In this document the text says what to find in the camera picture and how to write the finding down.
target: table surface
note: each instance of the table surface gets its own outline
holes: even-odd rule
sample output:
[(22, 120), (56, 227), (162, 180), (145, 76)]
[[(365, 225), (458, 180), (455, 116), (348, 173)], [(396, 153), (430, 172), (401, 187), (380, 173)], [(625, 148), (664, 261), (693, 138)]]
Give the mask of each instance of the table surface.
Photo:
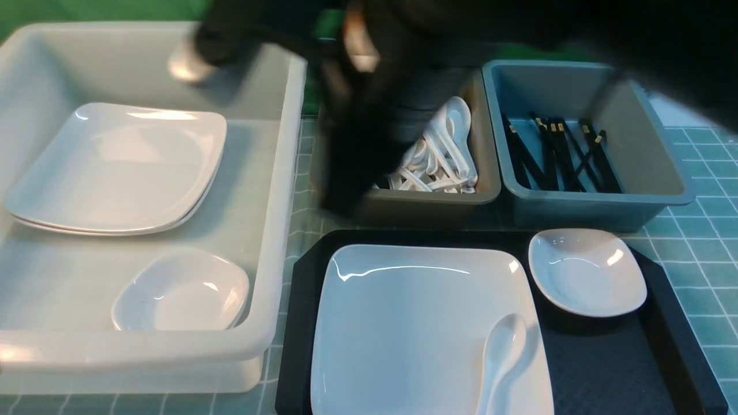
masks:
[[(671, 103), (654, 104), (665, 123), (685, 120), (682, 125), (688, 125), (667, 126), (667, 135), (698, 196), (620, 237), (664, 267), (728, 402), (738, 410), (738, 134), (710, 126)], [(275, 414), (292, 266), (323, 235), (345, 229), (315, 208), (308, 177), (314, 135), (315, 120), (303, 120), (277, 334), (256, 388), (244, 394), (0, 396), (0, 415)], [(509, 212), (500, 207), (479, 213), (473, 223), (479, 230), (514, 229)]]

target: blue-gray plastic bin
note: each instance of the blue-gray plastic bin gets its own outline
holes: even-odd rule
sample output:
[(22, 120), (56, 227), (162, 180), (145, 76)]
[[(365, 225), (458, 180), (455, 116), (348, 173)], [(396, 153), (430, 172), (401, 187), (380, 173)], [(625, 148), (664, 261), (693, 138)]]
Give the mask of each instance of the blue-gray plastic bin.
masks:
[[(607, 131), (606, 152), (623, 194), (541, 191), (524, 188), (515, 179), (501, 113), (542, 166), (538, 130), (530, 112), (563, 117), (584, 152), (579, 118), (613, 69), (601, 64), (552, 61), (492, 61), (483, 68), (503, 184), (512, 193), (513, 218), (521, 227), (593, 227), (637, 230), (666, 206), (687, 205), (695, 198), (692, 182), (665, 141), (663, 126), (643, 89), (620, 81), (606, 99), (595, 128)], [(574, 165), (579, 158), (572, 152)], [(592, 190), (583, 172), (582, 184)]]

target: black chopstick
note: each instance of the black chopstick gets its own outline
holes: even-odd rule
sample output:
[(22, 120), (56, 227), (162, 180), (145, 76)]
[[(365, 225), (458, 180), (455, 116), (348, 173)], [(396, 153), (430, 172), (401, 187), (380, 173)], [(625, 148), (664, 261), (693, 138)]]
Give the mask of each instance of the black chopstick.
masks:
[(533, 177), (533, 180), (536, 182), (538, 187), (543, 190), (547, 190), (547, 182), (545, 176), (543, 175), (543, 172), (541, 171), (541, 168), (538, 166), (538, 163), (536, 163), (536, 160), (533, 158), (528, 148), (525, 147), (525, 143), (520, 138), (520, 135), (517, 133), (515, 127), (512, 125), (507, 116), (502, 114), (502, 118), (503, 122), (505, 123), (505, 136), (508, 139), (508, 143), (512, 143), (510, 147), (517, 152), (518, 158), (520, 158), (520, 161), (523, 162), (523, 165), (531, 173), (531, 176)]
[(579, 121), (579, 125), (582, 127), (582, 132), (584, 133), (584, 137), (587, 138), (590, 148), (595, 149), (593, 159), (595, 167), (597, 167), (602, 175), (602, 184), (605, 187), (605, 191), (608, 193), (623, 193), (623, 190), (618, 184), (618, 179), (615, 177), (615, 172), (613, 172), (613, 167), (610, 165), (610, 161), (608, 161), (607, 155), (604, 152), (604, 146), (595, 145), (594, 143), (596, 135), (592, 121), (582, 119)]
[[(569, 125), (566, 123), (566, 120), (564, 120), (563, 118), (559, 118), (558, 121), (559, 121), (559, 124), (562, 124), (562, 127), (564, 127), (564, 135), (569, 137), (569, 141), (571, 142), (572, 147), (574, 147), (574, 151), (576, 151), (576, 155), (579, 157), (579, 161), (581, 162), (582, 160), (584, 160), (584, 152), (582, 150), (582, 147), (579, 146), (579, 143), (576, 141), (574, 134), (571, 133), (571, 130), (569, 129)], [(595, 174), (595, 171), (592, 168), (592, 165), (589, 162), (587, 162), (583, 164), (583, 166), (587, 170), (587, 176), (590, 178), (590, 181), (592, 182), (592, 185), (595, 187), (595, 190), (597, 190), (598, 192), (602, 192), (603, 187), (600, 184), (599, 178)]]
[(579, 167), (576, 169), (576, 171), (574, 171), (574, 178), (579, 177), (582, 170), (584, 170), (584, 167), (589, 165), (592, 155), (595, 154), (597, 148), (600, 146), (600, 142), (604, 140), (605, 137), (607, 137), (607, 132), (605, 130), (600, 131), (600, 134), (594, 140), (594, 146), (590, 148), (590, 150), (587, 152), (587, 155), (585, 155), (582, 159), (582, 162), (579, 163)]
[(556, 118), (549, 119), (548, 125), (551, 127), (553, 149), (559, 158), (559, 164), (561, 165), (564, 176), (564, 189), (567, 191), (587, 191), (579, 181), (579, 176), (574, 174), (574, 161), (571, 159), (569, 145), (566, 142), (564, 126), (561, 123), (557, 123)]
[(543, 150), (543, 171), (548, 182), (547, 190), (557, 191), (559, 190), (559, 178), (556, 175), (556, 155), (552, 140), (548, 135), (548, 127), (533, 112), (531, 112), (531, 119), (536, 123), (541, 141), (543, 141), (541, 147)]

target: gray plastic bin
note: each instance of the gray plastic bin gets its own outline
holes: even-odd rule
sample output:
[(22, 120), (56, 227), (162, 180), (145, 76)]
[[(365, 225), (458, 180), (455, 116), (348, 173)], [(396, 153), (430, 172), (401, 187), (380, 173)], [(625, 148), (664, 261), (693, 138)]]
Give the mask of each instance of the gray plastic bin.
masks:
[[(508, 116), (531, 153), (539, 155), (538, 131), (529, 113), (563, 117), (575, 135), (581, 134), (579, 118), (611, 73), (609, 66), (579, 62), (492, 61), (484, 66), (500, 170), (513, 196), (518, 226), (636, 230), (666, 206), (694, 200), (692, 183), (672, 156), (661, 122), (642, 88), (630, 80), (615, 86), (593, 120), (595, 128), (607, 131), (606, 151), (624, 194), (531, 190), (515, 179), (500, 113)], [(578, 166), (579, 158), (575, 153), (572, 157)], [(586, 176), (580, 175), (583, 184)]]
[[(472, 81), (459, 96), (472, 110), (469, 151), (472, 153), (479, 176), (477, 193), (427, 193), (374, 189), (367, 194), (357, 212), (358, 223), (399, 227), (460, 227), (478, 205), (490, 203), (497, 198), (502, 184), (481, 72), (474, 73)], [(320, 193), (323, 163), (320, 129), (318, 129), (316, 140), (310, 166), (310, 179)]]

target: white plate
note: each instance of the white plate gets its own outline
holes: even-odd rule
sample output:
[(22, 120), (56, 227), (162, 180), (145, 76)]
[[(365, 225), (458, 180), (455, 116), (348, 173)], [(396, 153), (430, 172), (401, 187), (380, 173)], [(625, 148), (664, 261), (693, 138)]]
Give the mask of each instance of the white plate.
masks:
[(246, 272), (205, 251), (164, 254), (128, 285), (113, 304), (115, 328), (225, 330), (241, 315), (249, 293)]
[(81, 106), (5, 199), (28, 222), (85, 232), (140, 232), (178, 222), (223, 152), (211, 112)]
[(207, 187), (205, 188), (205, 191), (200, 196), (200, 199), (198, 199), (197, 203), (190, 209), (189, 212), (187, 212), (187, 215), (184, 215), (183, 218), (178, 220), (177, 222), (174, 222), (173, 224), (168, 224), (163, 227), (155, 227), (152, 229), (146, 229), (146, 230), (138, 230), (133, 232), (85, 232), (84, 230), (73, 230), (73, 229), (66, 229), (63, 227), (53, 227), (53, 226), (47, 226), (45, 224), (35, 223), (35, 222), (29, 222), (23, 218), (19, 218), (15, 215), (11, 215), (13, 219), (15, 219), (16, 222), (20, 224), (24, 224), (28, 227), (34, 227), (36, 229), (40, 230), (48, 230), (49, 232), (56, 232), (56, 233), (66, 233), (69, 235), (78, 235), (78, 236), (138, 236), (138, 235), (148, 235), (149, 233), (158, 233), (158, 232), (165, 232), (167, 230), (172, 230), (175, 227), (178, 227), (181, 224), (184, 224), (190, 218), (195, 214), (195, 212), (200, 208), (200, 205), (202, 205), (202, 202), (205, 200), (205, 197), (207, 196), (208, 192), (210, 192), (210, 188), (213, 186), (213, 182), (215, 181), (216, 173), (213, 175), (213, 177), (210, 179), (210, 182), (207, 184)]
[(351, 245), (328, 264), (313, 348), (315, 415), (473, 414), (485, 340), (504, 315), (530, 349), (498, 389), (502, 414), (552, 415), (554, 401), (525, 271), (508, 253)]
[(646, 300), (646, 282), (628, 246), (609, 232), (551, 229), (528, 248), (531, 274), (558, 307), (588, 317), (631, 312)]

